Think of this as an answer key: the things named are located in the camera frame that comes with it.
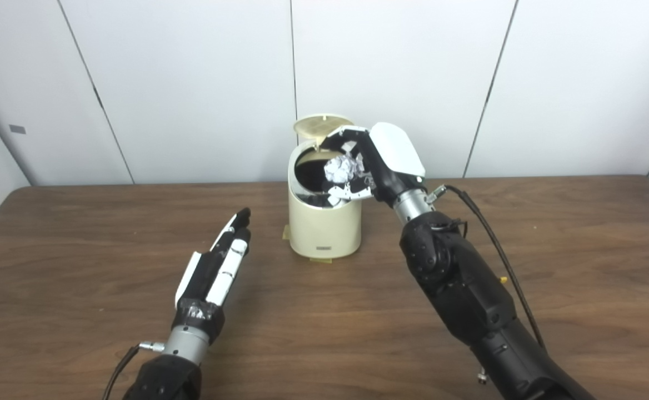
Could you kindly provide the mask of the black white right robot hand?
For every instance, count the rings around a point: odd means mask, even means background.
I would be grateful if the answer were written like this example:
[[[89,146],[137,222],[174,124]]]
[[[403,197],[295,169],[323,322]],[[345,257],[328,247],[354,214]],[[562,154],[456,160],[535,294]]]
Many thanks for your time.
[[[349,155],[362,162],[363,173],[345,182],[327,179],[323,189],[330,197],[347,201],[375,198],[392,208],[404,193],[424,189],[425,168],[400,127],[385,122],[370,129],[343,125],[330,132],[321,147],[335,150],[350,142]]]

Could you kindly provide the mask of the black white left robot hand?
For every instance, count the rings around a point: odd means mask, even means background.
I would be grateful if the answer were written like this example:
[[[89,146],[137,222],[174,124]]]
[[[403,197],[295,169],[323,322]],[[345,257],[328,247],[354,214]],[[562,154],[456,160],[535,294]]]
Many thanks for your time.
[[[226,223],[209,251],[192,254],[175,294],[172,327],[198,330],[208,344],[221,334],[225,300],[250,248],[250,217],[250,208],[243,208]]]

